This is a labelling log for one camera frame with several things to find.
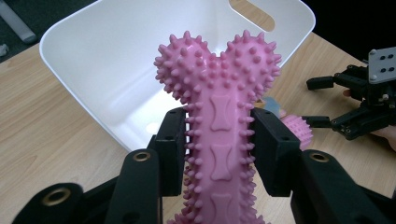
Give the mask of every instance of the pink rubber bone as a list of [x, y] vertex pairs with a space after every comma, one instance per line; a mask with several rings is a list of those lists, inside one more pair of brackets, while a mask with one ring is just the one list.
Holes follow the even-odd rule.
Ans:
[[185, 208], [168, 223], [264, 223], [252, 207], [254, 145], [249, 110], [279, 76], [276, 43], [245, 31], [217, 57], [200, 36], [170, 36], [155, 59], [156, 78], [189, 112]]
[[306, 150], [309, 144], [311, 144], [313, 134], [305, 120], [296, 115], [287, 115], [281, 120], [300, 140], [300, 150]]

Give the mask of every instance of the pink dog toy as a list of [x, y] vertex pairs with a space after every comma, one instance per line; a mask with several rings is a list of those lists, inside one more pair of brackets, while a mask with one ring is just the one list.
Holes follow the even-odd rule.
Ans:
[[280, 75], [281, 57], [274, 54], [276, 43], [264, 42], [263, 35], [236, 35], [219, 57], [189, 32], [182, 38], [171, 35], [167, 47], [160, 45], [156, 78], [187, 104], [190, 124], [186, 207], [168, 223], [264, 223], [252, 208], [249, 110]]
[[281, 119], [289, 130], [300, 140], [300, 149], [305, 150], [311, 143], [312, 130], [302, 117], [287, 115]]

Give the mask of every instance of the wooden surface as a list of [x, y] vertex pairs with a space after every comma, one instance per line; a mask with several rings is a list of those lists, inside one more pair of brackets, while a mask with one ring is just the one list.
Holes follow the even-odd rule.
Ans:
[[[267, 93], [290, 114], [331, 119], [356, 108], [343, 88], [308, 91], [311, 77], [332, 76], [360, 63], [311, 34], [282, 68]], [[360, 185], [390, 197], [396, 186], [396, 153], [387, 141], [367, 135], [347, 141], [316, 129], [310, 148], [333, 155]], [[0, 63], [0, 223], [10, 223], [40, 190], [61, 182], [92, 189], [119, 174], [124, 150], [97, 124], [43, 64], [34, 46]], [[294, 223], [290, 198], [271, 198], [256, 175], [255, 207], [273, 224]], [[183, 199], [164, 198], [163, 217]]]

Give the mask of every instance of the white plastic bin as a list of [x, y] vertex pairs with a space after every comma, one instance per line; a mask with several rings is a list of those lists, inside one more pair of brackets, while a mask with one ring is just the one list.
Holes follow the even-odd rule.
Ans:
[[[265, 40], [277, 42], [285, 63], [312, 31], [314, 14], [299, 0], [249, 2], [274, 19]], [[159, 45], [188, 30], [220, 53], [245, 29], [263, 31], [227, 0], [102, 0], [48, 29], [40, 54], [88, 113], [132, 151], [146, 147], [165, 113], [181, 106], [154, 78]]]

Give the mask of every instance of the spiky rubber nub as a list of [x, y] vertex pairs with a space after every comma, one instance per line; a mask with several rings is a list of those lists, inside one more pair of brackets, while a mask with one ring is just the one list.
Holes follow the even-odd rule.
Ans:
[[248, 128], [253, 103], [279, 76], [276, 43], [245, 31], [219, 57], [200, 36], [186, 32], [160, 45], [156, 78], [185, 105], [190, 154], [184, 180], [185, 208], [168, 223], [264, 223], [252, 207], [255, 158]]
[[312, 130], [302, 117], [296, 115], [287, 115], [281, 119], [282, 122], [291, 130], [300, 140], [300, 149], [305, 150], [313, 137]]

